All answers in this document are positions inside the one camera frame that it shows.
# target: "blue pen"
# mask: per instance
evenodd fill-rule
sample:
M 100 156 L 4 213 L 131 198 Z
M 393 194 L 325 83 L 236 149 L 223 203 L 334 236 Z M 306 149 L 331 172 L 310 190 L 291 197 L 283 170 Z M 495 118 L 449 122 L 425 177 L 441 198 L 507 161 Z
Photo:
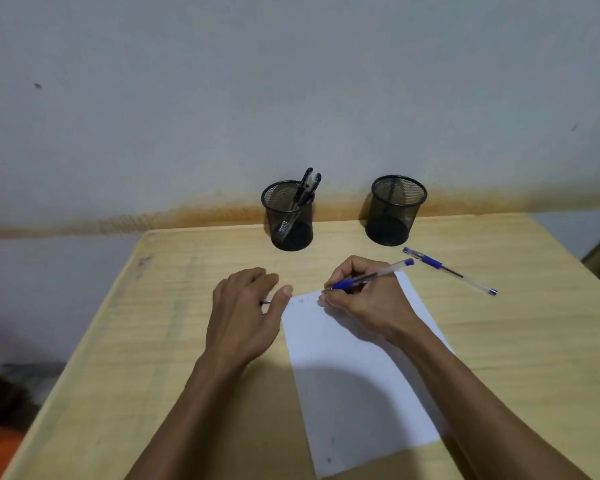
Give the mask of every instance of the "blue pen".
M 493 288 L 487 288 L 486 286 L 481 285 L 480 283 L 478 283 L 476 281 L 473 281 L 471 278 L 469 278 L 469 276 L 465 276 L 464 274 L 456 273 L 455 271 L 449 269 L 448 267 L 443 266 L 440 261 L 436 261 L 435 259 L 430 258 L 426 254 L 422 254 L 411 248 L 405 248 L 402 251 L 407 253 L 409 256 L 413 256 L 416 259 L 419 259 L 424 264 L 428 264 L 429 266 L 432 266 L 436 269 L 440 269 L 440 270 L 446 272 L 447 274 L 450 274 L 451 276 L 458 278 L 459 280 L 462 280 L 465 283 L 467 283 L 473 287 L 478 288 L 478 290 L 482 290 L 485 293 L 490 294 L 491 296 L 496 296 L 498 294 L 497 290 L 494 290 Z
M 413 259 L 398 261 L 397 263 L 393 263 L 391 266 L 385 267 L 384 269 L 376 271 L 375 273 L 367 273 L 363 274 L 362 276 L 356 276 L 355 278 L 347 278 L 345 280 L 339 281 L 336 284 L 322 291 L 325 292 L 330 290 L 348 290 L 349 288 L 353 288 L 355 285 L 375 280 L 376 278 L 384 276 L 385 274 L 391 274 L 395 271 L 398 271 L 403 266 L 411 266 L 412 264 L 415 264 Z

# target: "pen holder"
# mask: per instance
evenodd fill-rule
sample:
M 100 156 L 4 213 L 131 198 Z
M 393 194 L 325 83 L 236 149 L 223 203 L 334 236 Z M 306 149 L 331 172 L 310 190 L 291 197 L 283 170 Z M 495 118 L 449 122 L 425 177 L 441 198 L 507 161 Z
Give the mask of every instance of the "pen holder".
M 371 185 L 371 205 L 365 231 L 383 246 L 399 246 L 409 238 L 427 190 L 418 181 L 400 175 L 376 178 Z
M 261 201 L 267 209 L 271 242 L 283 251 L 299 251 L 313 240 L 313 196 L 304 206 L 293 208 L 298 180 L 284 180 L 268 186 Z

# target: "white paper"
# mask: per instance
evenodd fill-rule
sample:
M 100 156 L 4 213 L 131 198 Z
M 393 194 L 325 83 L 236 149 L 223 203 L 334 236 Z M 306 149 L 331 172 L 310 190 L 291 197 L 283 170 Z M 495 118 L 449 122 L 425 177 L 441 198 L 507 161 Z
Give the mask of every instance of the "white paper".
M 451 350 L 407 276 L 396 275 Z M 293 298 L 282 316 L 318 478 L 439 440 L 444 420 L 407 357 L 350 315 L 318 305 L 319 296 Z

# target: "wooden desk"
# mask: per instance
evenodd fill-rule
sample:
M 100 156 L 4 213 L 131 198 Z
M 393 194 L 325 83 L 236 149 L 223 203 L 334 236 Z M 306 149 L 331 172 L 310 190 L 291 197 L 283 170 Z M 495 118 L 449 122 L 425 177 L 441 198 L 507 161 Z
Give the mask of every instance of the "wooden desk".
M 231 272 L 264 266 L 303 294 L 350 254 L 402 256 L 355 221 L 314 231 L 296 253 L 275 249 L 255 225 L 145 234 L 4 478 L 122 478 L 202 352 L 211 290 Z M 490 298 L 426 266 L 408 270 L 458 356 L 600 479 L 600 282 L 524 214 L 422 218 L 409 244 L 499 290 Z M 313 478 L 283 333 L 243 377 L 221 428 L 213 476 Z M 338 477 L 461 475 L 438 442 Z

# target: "right hand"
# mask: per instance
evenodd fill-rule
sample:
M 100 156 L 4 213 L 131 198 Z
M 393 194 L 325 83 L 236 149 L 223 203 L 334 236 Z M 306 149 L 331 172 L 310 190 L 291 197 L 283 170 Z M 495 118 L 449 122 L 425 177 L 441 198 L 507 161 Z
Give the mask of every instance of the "right hand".
M 324 287 L 328 288 L 345 278 L 373 273 L 387 266 L 387 262 L 350 256 L 334 270 Z M 402 292 L 395 274 L 381 276 L 365 283 L 361 289 L 349 292 L 326 291 L 319 299 L 321 303 L 348 311 L 368 330 L 391 341 L 394 341 L 397 334 L 409 332 L 422 324 Z

